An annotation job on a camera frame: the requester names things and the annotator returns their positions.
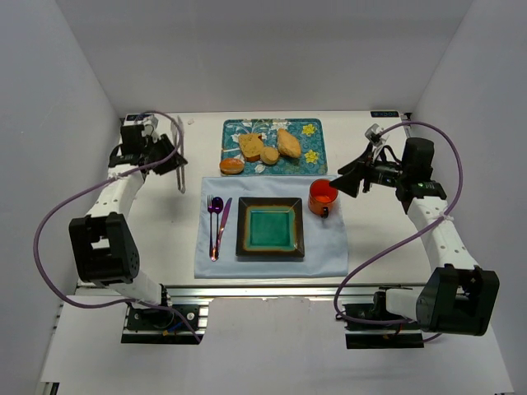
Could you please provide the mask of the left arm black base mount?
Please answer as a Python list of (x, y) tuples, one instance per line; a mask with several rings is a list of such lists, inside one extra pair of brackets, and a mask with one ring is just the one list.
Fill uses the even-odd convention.
[[(203, 338), (207, 327), (208, 304), (208, 300), (199, 302), (193, 298), (173, 301), (173, 309), (187, 320), (199, 339)], [(121, 343), (198, 345), (198, 340), (176, 313), (155, 309), (135, 309), (129, 306), (124, 319)]]

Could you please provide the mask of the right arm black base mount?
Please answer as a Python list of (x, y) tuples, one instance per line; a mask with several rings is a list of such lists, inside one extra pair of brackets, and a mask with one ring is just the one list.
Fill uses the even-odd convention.
[[(368, 320), (399, 320), (394, 314), (378, 313), (372, 303), (345, 304), (346, 315)], [(424, 347), (421, 330), (415, 323), (392, 325), (347, 321), (345, 341), (348, 350), (417, 349)]]

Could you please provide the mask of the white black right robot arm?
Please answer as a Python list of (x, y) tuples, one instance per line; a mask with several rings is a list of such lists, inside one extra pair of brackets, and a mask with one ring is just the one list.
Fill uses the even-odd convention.
[(351, 197), (372, 184), (392, 187), (417, 229), (432, 273), (423, 287), (382, 287), (364, 317), (350, 308), (342, 319), (361, 325), (391, 326), (414, 322), (424, 332), (482, 336), (490, 322), (499, 289), (494, 271), (482, 269), (464, 246), (442, 186), (432, 180), (432, 141), (410, 137), (401, 160), (388, 161), (387, 147), (368, 144), (353, 162), (338, 170), (332, 188)]

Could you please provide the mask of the sliced brown bread loaf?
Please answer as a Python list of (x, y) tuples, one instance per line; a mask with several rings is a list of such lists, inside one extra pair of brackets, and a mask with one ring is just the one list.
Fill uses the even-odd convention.
[(238, 137), (241, 154), (248, 162), (255, 162), (260, 159), (260, 154), (264, 148), (264, 142), (259, 133), (246, 133)]

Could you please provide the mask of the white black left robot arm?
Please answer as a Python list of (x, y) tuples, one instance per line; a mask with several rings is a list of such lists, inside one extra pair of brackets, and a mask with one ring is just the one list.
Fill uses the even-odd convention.
[(91, 282), (118, 291), (136, 307), (142, 302), (167, 305), (166, 290), (140, 269), (138, 247), (128, 227), (133, 201), (149, 173), (175, 171), (183, 190), (181, 167), (183, 131), (177, 123), (159, 132), (152, 123), (120, 128), (121, 143), (110, 153), (108, 183), (92, 208), (70, 221), (68, 230), (77, 273)]

